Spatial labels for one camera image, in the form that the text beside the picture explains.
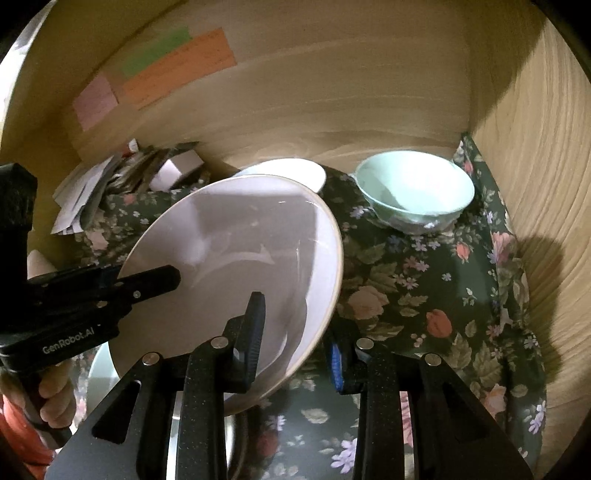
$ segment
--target metal screw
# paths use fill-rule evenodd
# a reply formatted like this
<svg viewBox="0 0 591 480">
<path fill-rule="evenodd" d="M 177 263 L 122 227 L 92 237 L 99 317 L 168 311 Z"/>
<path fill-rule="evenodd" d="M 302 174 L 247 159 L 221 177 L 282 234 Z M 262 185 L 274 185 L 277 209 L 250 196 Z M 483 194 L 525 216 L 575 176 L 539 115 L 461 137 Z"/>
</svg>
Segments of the metal screw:
<svg viewBox="0 0 591 480">
<path fill-rule="evenodd" d="M 357 340 L 357 348 L 360 350 L 371 350 L 374 347 L 374 341 L 371 338 L 363 337 Z"/>
<path fill-rule="evenodd" d="M 431 367 L 438 367 L 441 365 L 441 357 L 436 353 L 428 353 L 425 355 L 425 361 L 427 365 L 430 365 Z"/>
<path fill-rule="evenodd" d="M 146 353 L 142 357 L 142 362 L 144 365 L 155 365 L 160 362 L 160 356 L 156 352 Z"/>
<path fill-rule="evenodd" d="M 215 337 L 211 343 L 214 348 L 226 348 L 229 342 L 226 337 Z"/>
</svg>

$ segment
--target white bowl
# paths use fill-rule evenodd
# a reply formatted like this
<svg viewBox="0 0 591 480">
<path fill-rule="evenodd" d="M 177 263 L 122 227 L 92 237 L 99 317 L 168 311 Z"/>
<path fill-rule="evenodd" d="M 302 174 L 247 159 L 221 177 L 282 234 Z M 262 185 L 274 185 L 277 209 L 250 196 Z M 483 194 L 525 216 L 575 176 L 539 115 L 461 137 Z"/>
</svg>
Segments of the white bowl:
<svg viewBox="0 0 591 480">
<path fill-rule="evenodd" d="M 317 163 L 303 158 L 276 158 L 239 171 L 234 176 L 242 175 L 275 175 L 295 180 L 318 193 L 326 182 L 326 172 Z"/>
<path fill-rule="evenodd" d="M 226 399 L 226 414 L 258 403 L 289 378 L 332 316 L 343 270 L 338 225 L 326 204 L 296 181 L 233 177 L 176 203 L 144 233 L 120 276 L 173 265 L 177 290 L 134 305 L 109 342 L 123 376 L 143 354 L 193 351 L 244 314 L 252 291 L 267 318 L 251 390 Z"/>
</svg>

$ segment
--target floral tablecloth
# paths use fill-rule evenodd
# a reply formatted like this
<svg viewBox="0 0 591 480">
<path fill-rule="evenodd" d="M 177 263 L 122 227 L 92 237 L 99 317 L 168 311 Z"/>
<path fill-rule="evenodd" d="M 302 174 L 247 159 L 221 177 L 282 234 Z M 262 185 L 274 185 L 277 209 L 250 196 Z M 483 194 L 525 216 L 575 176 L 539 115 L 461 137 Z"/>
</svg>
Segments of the floral tablecloth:
<svg viewBox="0 0 591 480">
<path fill-rule="evenodd" d="M 453 161 L 472 178 L 476 196 L 454 227 L 432 236 L 409 237 L 382 225 L 351 176 L 326 169 L 323 198 L 345 247 L 335 315 L 355 320 L 395 353 L 439 353 L 533 468 L 545 421 L 545 375 L 527 326 L 527 279 L 501 194 L 469 135 Z M 124 260 L 149 224 L 197 187 L 107 198 L 93 228 L 79 238 L 85 261 Z M 79 359 L 79 417 L 92 355 Z M 410 412 L 403 395 L 401 401 L 410 474 Z M 319 350 L 248 415 L 242 478 L 351 478 L 359 398 L 335 393 Z"/>
</svg>

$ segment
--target pink sticky note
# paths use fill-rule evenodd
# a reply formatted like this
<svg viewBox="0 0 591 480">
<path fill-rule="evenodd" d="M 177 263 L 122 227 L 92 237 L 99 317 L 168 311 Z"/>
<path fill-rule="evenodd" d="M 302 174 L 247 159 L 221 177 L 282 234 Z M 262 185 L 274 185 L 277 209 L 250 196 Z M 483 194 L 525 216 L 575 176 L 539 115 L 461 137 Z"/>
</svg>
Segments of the pink sticky note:
<svg viewBox="0 0 591 480">
<path fill-rule="evenodd" d="M 78 121 L 85 132 L 100 122 L 117 104 L 109 80 L 102 72 L 72 102 Z"/>
</svg>

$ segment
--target dish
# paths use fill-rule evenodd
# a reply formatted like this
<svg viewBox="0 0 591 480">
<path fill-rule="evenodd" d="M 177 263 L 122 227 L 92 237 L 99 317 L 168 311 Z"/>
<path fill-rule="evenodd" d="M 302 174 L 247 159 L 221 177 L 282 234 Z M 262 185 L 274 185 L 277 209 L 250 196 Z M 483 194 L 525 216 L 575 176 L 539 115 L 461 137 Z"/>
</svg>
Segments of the dish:
<svg viewBox="0 0 591 480">
<path fill-rule="evenodd" d="M 333 313 L 343 270 L 338 225 L 326 204 L 282 177 L 232 177 L 176 203 L 138 241 L 124 277 L 173 265 L 177 290 L 133 306 L 109 342 L 123 375 L 146 352 L 191 352 L 242 315 L 252 291 L 265 295 L 259 368 L 246 394 L 227 395 L 226 414 L 276 390 L 305 361 Z"/>
<path fill-rule="evenodd" d="M 424 152 L 373 155 L 360 163 L 354 178 L 378 218 L 409 235 L 446 229 L 474 198 L 466 172 Z"/>
<path fill-rule="evenodd" d="M 318 193 L 326 182 L 322 166 L 304 158 L 276 158 L 264 161 L 239 171 L 234 176 L 264 174 L 295 180 Z"/>
</svg>

